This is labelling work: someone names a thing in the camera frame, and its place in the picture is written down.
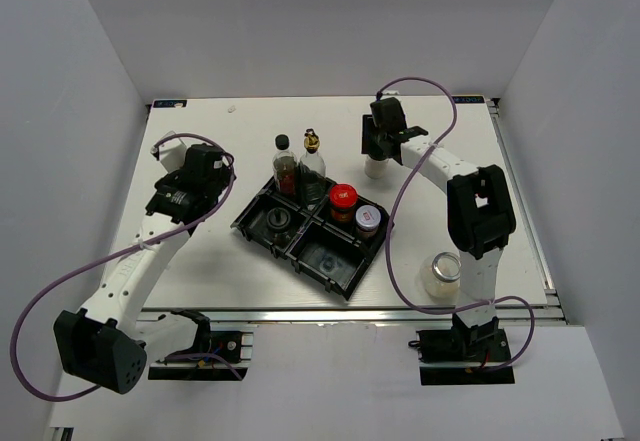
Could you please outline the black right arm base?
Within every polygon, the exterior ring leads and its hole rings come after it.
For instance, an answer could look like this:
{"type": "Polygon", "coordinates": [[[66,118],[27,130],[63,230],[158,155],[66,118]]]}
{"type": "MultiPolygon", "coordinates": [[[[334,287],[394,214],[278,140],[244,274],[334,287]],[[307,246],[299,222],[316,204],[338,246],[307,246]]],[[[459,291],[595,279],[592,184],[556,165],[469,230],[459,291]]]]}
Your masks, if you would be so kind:
{"type": "Polygon", "coordinates": [[[511,366],[496,366],[511,359],[504,329],[469,352],[456,339],[452,329],[421,330],[407,343],[418,354],[422,386],[511,385],[515,375],[511,366]]]}

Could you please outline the black-cap pepper grinder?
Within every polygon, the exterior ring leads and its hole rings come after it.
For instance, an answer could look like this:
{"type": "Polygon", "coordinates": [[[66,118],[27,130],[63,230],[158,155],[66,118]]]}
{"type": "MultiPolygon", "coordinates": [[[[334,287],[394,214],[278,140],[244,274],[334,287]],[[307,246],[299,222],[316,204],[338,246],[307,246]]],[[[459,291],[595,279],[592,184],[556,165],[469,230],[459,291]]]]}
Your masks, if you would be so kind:
{"type": "Polygon", "coordinates": [[[266,214],[266,227],[273,235],[287,232],[291,226],[291,213],[286,208],[276,207],[266,214]]]}

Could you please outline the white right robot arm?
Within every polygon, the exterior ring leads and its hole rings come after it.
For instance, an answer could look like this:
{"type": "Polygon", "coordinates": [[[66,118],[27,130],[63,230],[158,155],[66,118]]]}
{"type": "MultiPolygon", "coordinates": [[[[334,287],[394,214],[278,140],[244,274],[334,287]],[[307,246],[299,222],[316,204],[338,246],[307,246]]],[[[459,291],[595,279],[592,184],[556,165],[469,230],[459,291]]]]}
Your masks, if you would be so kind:
{"type": "Polygon", "coordinates": [[[497,165],[481,167],[449,152],[419,126],[409,127],[400,101],[378,95],[363,119],[362,152],[378,162],[392,159],[410,170],[389,215],[416,175],[446,196],[447,230],[461,261],[457,304],[449,335],[436,342],[441,359],[472,360],[485,354],[499,331],[497,269],[516,217],[506,177],[497,165]]]}

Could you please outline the white shaker black cap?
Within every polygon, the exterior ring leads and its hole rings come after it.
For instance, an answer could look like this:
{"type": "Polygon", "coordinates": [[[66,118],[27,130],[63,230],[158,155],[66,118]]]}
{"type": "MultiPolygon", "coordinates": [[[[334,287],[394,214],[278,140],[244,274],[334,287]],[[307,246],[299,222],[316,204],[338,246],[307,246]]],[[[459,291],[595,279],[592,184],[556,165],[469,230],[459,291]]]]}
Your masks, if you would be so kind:
{"type": "Polygon", "coordinates": [[[387,170],[388,159],[376,160],[367,156],[364,163],[364,173],[370,179],[381,179],[387,170]]]}

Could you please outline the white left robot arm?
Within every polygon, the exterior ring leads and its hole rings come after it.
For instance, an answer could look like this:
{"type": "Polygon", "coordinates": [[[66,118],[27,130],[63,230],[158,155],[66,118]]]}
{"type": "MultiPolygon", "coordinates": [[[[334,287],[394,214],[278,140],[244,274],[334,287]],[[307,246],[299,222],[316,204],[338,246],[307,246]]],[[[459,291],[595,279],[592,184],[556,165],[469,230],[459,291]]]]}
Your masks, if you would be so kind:
{"type": "Polygon", "coordinates": [[[131,391],[148,365],[172,356],[199,360],[212,347],[210,321],[198,311],[172,310],[146,323],[138,317],[199,219],[218,207],[233,180],[230,156],[196,144],[180,165],[165,168],[131,253],[119,256],[96,292],[53,326],[64,371],[118,394],[131,391]]]}

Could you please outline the clear glass oil bottle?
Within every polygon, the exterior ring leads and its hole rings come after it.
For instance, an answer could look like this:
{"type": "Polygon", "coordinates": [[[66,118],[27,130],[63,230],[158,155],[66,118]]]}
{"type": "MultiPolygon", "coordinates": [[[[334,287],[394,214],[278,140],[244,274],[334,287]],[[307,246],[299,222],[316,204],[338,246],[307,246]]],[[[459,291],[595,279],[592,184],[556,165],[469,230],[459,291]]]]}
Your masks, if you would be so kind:
{"type": "Polygon", "coordinates": [[[319,152],[320,139],[313,128],[304,134],[305,153],[299,161],[301,197],[309,210],[322,200],[325,194],[326,163],[319,152]]]}

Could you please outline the red-label black-cap bottle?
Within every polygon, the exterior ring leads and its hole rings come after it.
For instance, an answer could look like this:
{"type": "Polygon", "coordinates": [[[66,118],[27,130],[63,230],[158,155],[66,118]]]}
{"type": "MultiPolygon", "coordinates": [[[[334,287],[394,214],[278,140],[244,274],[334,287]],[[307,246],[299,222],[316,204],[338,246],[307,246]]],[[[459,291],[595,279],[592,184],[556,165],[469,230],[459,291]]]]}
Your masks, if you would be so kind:
{"type": "Polygon", "coordinates": [[[274,181],[278,191],[287,197],[297,194],[297,158],[290,149],[289,137],[279,134],[275,137],[276,154],[272,160],[274,181]]]}

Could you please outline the red-lid sauce jar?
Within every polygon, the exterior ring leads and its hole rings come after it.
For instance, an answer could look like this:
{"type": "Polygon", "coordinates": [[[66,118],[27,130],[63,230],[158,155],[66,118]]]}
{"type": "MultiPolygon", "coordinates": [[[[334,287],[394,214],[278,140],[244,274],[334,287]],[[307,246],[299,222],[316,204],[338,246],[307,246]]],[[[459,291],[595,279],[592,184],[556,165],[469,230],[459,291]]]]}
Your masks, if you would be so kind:
{"type": "Polygon", "coordinates": [[[329,205],[332,219],[339,224],[348,224],[352,221],[358,194],[356,189],[349,184],[336,184],[329,191],[329,205]]]}

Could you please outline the grey-lid spice jar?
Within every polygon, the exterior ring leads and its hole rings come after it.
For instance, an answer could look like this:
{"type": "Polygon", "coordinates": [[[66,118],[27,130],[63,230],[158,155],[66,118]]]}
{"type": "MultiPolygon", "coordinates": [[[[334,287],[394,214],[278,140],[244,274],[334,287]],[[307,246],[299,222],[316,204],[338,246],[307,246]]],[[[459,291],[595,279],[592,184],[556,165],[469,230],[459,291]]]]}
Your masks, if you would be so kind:
{"type": "Polygon", "coordinates": [[[367,204],[356,210],[354,220],[356,236],[366,240],[377,233],[382,217],[377,207],[367,204]]]}

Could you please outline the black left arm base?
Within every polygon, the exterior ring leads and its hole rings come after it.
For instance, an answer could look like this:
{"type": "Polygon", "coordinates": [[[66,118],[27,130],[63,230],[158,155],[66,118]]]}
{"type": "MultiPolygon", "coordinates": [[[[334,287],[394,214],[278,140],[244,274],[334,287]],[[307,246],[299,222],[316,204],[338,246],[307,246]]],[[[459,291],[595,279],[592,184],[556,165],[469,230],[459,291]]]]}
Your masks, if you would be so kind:
{"type": "Polygon", "coordinates": [[[150,364],[150,381],[242,381],[248,373],[254,333],[240,328],[213,327],[203,313],[178,309],[170,315],[196,330],[188,347],[150,364]]]}

